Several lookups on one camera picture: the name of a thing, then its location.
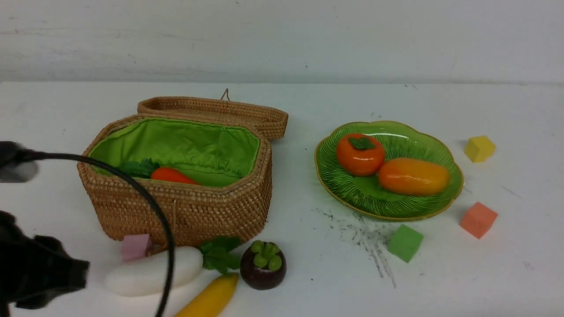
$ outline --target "yellow banana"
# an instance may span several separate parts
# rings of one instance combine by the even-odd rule
[[[233,297],[239,274],[222,275],[196,296],[174,317],[217,317]]]

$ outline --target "toy white radish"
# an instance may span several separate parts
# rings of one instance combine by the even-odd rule
[[[221,274],[228,273],[228,269],[238,270],[241,259],[230,251],[240,244],[238,237],[218,236],[199,248],[177,246],[173,289],[190,283],[204,268]],[[165,285],[167,265],[167,252],[127,262],[113,269],[104,284],[113,293],[125,297],[160,293]]]
[[[200,274],[204,256],[191,246],[178,246],[174,254],[173,288],[177,288],[190,283]],[[160,293],[165,285],[167,263],[166,252],[124,263],[106,276],[105,285],[115,294],[125,297]]]

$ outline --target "persimmon calyx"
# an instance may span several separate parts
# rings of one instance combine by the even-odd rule
[[[372,143],[370,141],[369,138],[367,137],[361,137],[361,138],[349,138],[349,143],[352,145],[352,147],[354,147],[355,149],[372,149],[375,148],[376,145],[374,145],[374,143]]]

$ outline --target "basket lid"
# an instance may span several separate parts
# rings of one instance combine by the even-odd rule
[[[229,89],[225,89],[220,99],[154,97],[140,102],[137,105],[137,112],[173,115],[191,120],[207,118],[226,124],[244,123],[254,126],[269,140],[283,138],[288,123],[288,114],[284,111],[262,105],[232,102],[229,98]]]

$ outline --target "green leaf-shaped plate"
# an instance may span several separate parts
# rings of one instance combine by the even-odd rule
[[[434,196],[404,196],[380,187],[376,176],[350,175],[337,162],[335,152],[339,140],[349,133],[363,133],[378,139],[386,149],[386,160],[412,157],[443,165],[451,174],[448,187]],[[462,171],[447,146],[395,121],[352,122],[340,126],[315,149],[315,167],[323,187],[339,202],[357,212],[388,221],[433,217],[448,209],[464,185]]]

